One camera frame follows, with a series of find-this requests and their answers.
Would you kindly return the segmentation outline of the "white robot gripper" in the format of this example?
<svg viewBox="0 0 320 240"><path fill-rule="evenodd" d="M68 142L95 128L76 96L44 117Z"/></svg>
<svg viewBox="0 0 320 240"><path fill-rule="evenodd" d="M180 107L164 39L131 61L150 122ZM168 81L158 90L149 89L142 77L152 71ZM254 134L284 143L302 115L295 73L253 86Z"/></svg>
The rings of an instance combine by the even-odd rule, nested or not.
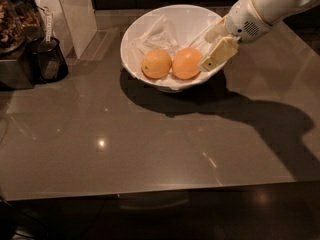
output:
<svg viewBox="0 0 320 240"><path fill-rule="evenodd" d="M222 18L205 34L204 39L213 43L203 57L199 68L203 72L217 72L229 59L238 53L239 43L258 40L268 33L271 26L257 10L254 0L238 0L230 9L225 19Z"/></svg>

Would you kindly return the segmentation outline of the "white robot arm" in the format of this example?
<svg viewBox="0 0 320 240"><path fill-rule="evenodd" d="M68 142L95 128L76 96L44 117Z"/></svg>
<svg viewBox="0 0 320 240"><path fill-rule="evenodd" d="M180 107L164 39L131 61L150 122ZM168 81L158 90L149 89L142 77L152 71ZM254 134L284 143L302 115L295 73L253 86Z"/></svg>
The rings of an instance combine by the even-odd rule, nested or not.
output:
<svg viewBox="0 0 320 240"><path fill-rule="evenodd" d="M238 52L241 43L254 42L279 21L319 4L320 0L238 0L205 34L212 48L200 62L200 69L215 71Z"/></svg>

